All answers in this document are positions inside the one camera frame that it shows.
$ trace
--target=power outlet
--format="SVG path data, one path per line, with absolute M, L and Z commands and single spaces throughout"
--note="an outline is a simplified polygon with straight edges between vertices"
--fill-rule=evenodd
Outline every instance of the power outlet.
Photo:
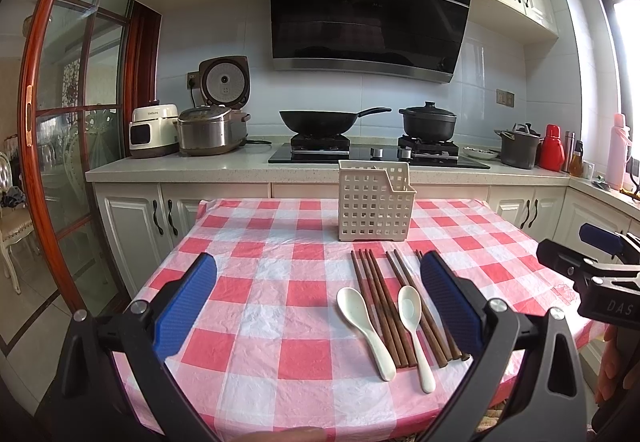
M 515 100 L 516 95 L 513 92 L 507 92 L 499 88 L 495 91 L 495 102 L 498 103 L 498 105 L 514 108 Z
M 188 72 L 187 73 L 187 90 L 191 88 L 190 82 L 193 82 L 193 88 L 200 88 L 200 73 Z

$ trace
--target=black frying pan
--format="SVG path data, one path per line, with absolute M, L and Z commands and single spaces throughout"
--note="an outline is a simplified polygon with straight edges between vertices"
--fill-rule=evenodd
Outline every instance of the black frying pan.
M 319 112 L 315 110 L 287 110 L 280 117 L 287 128 L 307 137 L 332 137 L 345 133 L 353 127 L 358 117 L 369 114 L 390 112 L 391 108 L 369 108 L 352 114 L 351 112 Z

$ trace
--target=hand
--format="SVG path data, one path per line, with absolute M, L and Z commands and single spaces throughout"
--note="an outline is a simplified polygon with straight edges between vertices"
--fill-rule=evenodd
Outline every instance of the hand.
M 616 391 L 617 380 L 616 376 L 623 370 L 620 368 L 622 361 L 620 360 L 620 353 L 616 348 L 616 339 L 618 337 L 618 328 L 609 325 L 604 332 L 604 340 L 607 343 L 602 355 L 602 362 L 600 363 L 600 374 L 598 375 L 598 389 L 595 395 L 596 404 L 601 404 L 605 400 L 609 400 L 613 393 Z M 622 387 L 625 390 L 630 390 L 633 385 L 638 381 L 640 377 L 640 362 L 636 364 L 625 375 L 622 381 Z
M 279 432 L 259 431 L 249 433 L 233 442 L 325 442 L 326 433 L 319 427 L 297 427 Z

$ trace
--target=red and white tablecloth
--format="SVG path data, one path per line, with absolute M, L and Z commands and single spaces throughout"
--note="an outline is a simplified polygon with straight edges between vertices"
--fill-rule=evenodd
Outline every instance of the red and white tablecloth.
M 399 370 L 391 382 L 380 379 L 362 337 L 335 304 L 339 289 L 358 287 L 354 248 L 373 249 L 395 296 L 399 284 L 385 251 L 399 249 L 418 275 L 414 249 L 436 249 L 487 298 L 540 315 L 562 308 L 578 347 L 604 330 L 578 316 L 571 282 L 537 262 L 537 243 L 483 202 L 416 201 L 402 243 L 339 242 L 337 229 L 332 199 L 201 203 L 193 229 L 138 294 L 151 300 L 200 252 L 215 258 L 218 282 L 166 365 L 223 440 L 306 425 L 323 427 L 336 440 L 385 440 L 424 428 L 456 389 L 470 361 L 437 368 L 428 350 L 434 393 L 422 392 L 414 368 Z M 429 307 L 435 313 L 433 303 Z M 496 402 L 510 392 L 520 361 L 512 356 Z M 116 362 L 140 421 L 159 429 L 126 360 Z

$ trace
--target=white spoon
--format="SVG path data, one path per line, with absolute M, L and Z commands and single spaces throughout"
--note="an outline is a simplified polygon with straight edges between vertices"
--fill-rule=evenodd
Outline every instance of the white spoon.
M 364 334 L 369 348 L 373 352 L 373 358 L 378 365 L 378 371 L 383 380 L 392 380 L 396 377 L 396 365 L 389 354 L 389 350 L 373 330 L 369 319 L 364 299 L 360 292 L 351 287 L 344 287 L 338 291 L 338 307 L 344 318 Z
M 420 374 L 420 386 L 425 393 L 431 393 L 436 389 L 436 380 L 429 367 L 429 361 L 422 351 L 422 346 L 418 340 L 416 329 L 420 324 L 422 307 L 420 305 L 420 295 L 413 287 L 406 285 L 398 293 L 398 311 L 400 321 L 404 328 L 409 330 L 411 339 L 414 342 L 415 358 L 418 361 L 418 373 Z

